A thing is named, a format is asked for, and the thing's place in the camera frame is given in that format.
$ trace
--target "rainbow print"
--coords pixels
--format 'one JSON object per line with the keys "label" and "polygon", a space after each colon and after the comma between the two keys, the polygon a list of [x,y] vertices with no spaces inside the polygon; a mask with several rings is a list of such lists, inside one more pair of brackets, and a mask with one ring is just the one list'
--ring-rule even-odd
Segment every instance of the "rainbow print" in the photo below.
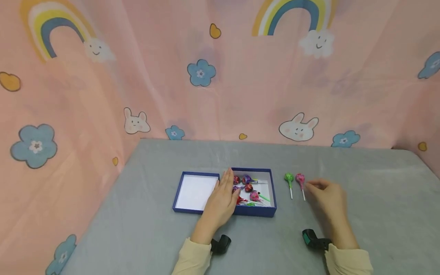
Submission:
{"label": "rainbow print", "polygon": [[330,27],[338,0],[266,0],[257,14],[252,36],[274,35],[280,18],[289,10],[303,8],[310,13],[310,28],[317,32]]}
{"label": "rainbow print", "polygon": [[81,12],[66,0],[23,0],[20,15],[35,51],[43,62],[57,56],[50,42],[50,33],[59,26],[73,29],[83,43],[96,37]]}

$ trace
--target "gray table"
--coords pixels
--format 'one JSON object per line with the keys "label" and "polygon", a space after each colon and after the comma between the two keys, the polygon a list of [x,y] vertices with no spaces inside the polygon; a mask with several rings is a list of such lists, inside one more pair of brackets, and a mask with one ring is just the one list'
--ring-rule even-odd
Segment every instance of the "gray table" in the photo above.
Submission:
{"label": "gray table", "polygon": [[440,182],[413,153],[233,142],[143,139],[75,249],[63,275],[170,274],[199,218],[171,209],[182,171],[228,166],[271,168],[278,209],[274,218],[233,216],[228,252],[207,274],[325,274],[322,254],[308,250],[305,228],[318,236],[320,215],[290,199],[284,173],[340,182],[358,242],[376,274],[438,274]]}

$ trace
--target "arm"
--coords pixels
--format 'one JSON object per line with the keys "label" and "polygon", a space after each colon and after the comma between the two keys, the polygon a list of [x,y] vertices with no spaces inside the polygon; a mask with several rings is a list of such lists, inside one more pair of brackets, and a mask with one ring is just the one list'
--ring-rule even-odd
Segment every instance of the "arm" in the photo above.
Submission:
{"label": "arm", "polygon": [[319,179],[306,184],[331,226],[329,251],[326,252],[330,275],[370,275],[373,267],[368,252],[359,249],[347,216],[346,193],[339,184]]}
{"label": "arm", "polygon": [[229,168],[217,181],[190,238],[185,240],[172,275],[203,275],[211,260],[211,239],[237,205],[240,189],[232,193],[234,173]]}

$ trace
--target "sleeve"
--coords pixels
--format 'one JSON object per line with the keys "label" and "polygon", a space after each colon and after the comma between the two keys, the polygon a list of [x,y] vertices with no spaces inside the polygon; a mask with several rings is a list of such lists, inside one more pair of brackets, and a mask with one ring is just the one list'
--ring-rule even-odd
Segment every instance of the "sleeve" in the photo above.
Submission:
{"label": "sleeve", "polygon": [[185,240],[172,275],[203,275],[211,260],[211,245]]}
{"label": "sleeve", "polygon": [[338,249],[330,244],[326,252],[330,275],[370,275],[373,274],[370,256],[361,249]]}

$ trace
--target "open box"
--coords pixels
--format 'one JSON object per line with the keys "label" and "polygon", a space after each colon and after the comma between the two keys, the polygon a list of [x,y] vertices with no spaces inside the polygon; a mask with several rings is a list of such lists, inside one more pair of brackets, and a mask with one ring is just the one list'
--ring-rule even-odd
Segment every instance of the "open box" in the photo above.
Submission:
{"label": "open box", "polygon": [[[277,206],[272,171],[270,169],[238,167],[233,167],[232,170],[234,171],[234,175],[239,176],[240,178],[242,178],[244,175],[249,175],[252,179],[257,179],[263,182],[252,183],[252,186],[255,190],[260,192],[262,196],[270,200],[270,202],[263,200],[266,206],[237,205],[234,214],[244,216],[273,217],[275,215]],[[216,173],[182,172],[172,209],[175,212],[202,214],[206,201],[211,195],[214,186],[219,179],[220,174]],[[240,197],[249,200],[249,193],[246,193],[244,190],[242,190]]]}

